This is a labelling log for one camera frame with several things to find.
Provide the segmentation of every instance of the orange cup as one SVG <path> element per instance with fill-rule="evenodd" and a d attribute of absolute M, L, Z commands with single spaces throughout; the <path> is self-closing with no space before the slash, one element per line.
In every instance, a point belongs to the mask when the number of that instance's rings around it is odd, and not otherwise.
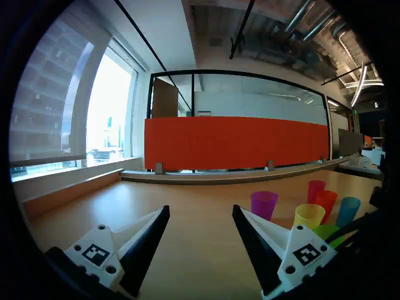
<path fill-rule="evenodd" d="M 338 194 L 331 190 L 322 190 L 316 193 L 315 204 L 318 204 L 325 209 L 325 215 L 323 216 L 321 225 L 325 224 L 329 218 L 337 198 Z"/>

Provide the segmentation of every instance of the sky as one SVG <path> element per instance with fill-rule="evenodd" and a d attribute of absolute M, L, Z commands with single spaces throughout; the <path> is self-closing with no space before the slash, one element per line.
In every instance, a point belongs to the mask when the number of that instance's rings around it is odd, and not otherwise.
<path fill-rule="evenodd" d="M 104 130 L 112 117 L 111 134 L 121 126 L 124 137 L 131 74 L 106 54 L 103 55 L 91 90 L 86 121 L 86 149 L 104 146 Z"/>

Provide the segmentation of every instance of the green cup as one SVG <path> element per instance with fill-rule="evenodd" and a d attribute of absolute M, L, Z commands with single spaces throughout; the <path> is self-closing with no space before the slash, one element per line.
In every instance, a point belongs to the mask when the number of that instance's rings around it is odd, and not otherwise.
<path fill-rule="evenodd" d="M 339 227 L 335 226 L 335 225 L 331 225 L 331 224 L 324 224 L 324 225 L 320 225 L 315 227 L 312 231 L 319 236 L 321 239 L 325 240 L 327 238 L 329 238 L 333 233 L 335 233 L 337 230 L 339 229 Z M 343 236 L 338 237 L 337 239 L 335 239 L 334 241 L 330 242 L 329 245 L 332 248 L 336 248 L 337 246 L 339 246 L 341 243 L 343 242 Z"/>

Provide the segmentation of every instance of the yellow cup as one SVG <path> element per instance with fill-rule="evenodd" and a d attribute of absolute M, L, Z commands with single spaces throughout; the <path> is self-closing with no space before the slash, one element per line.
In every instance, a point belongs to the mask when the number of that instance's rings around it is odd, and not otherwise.
<path fill-rule="evenodd" d="M 293 226 L 304 224 L 311 230 L 317 227 L 325 215 L 325 209 L 318 204 L 306 203 L 297 206 Z"/>

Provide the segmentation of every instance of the window sill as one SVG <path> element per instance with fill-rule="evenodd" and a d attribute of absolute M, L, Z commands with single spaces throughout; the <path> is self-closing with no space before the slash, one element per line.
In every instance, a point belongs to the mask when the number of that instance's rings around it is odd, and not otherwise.
<path fill-rule="evenodd" d="M 101 162 L 101 163 L 91 165 L 91 166 L 86 166 L 86 167 L 76 167 L 75 166 L 75 167 L 69 167 L 69 168 L 65 168 L 65 169 L 54 170 L 54 171 L 47 171 L 47 172 L 41 172 L 41 173 L 36 173 L 36 174 L 16 176 L 16 177 L 11 178 L 11 182 L 16 183 L 16 182 L 27 181 L 27 180 L 36 179 L 36 178 L 45 178 L 45 177 L 55 175 L 55 174 L 66 173 L 66 172 L 70 172 L 70 171 L 76 171 L 76 170 L 87 169 L 87 168 L 95 168 L 98 166 L 104 166 L 104 165 L 108 165 L 108 164 L 115 164 L 115 163 L 125 162 L 125 161 L 129 161 L 129 160 L 136 160 L 138 158 L 139 157 L 127 157 L 127 158 L 122 158 L 122 159 L 115 160 L 115 161 L 105 161 L 105 162 Z"/>

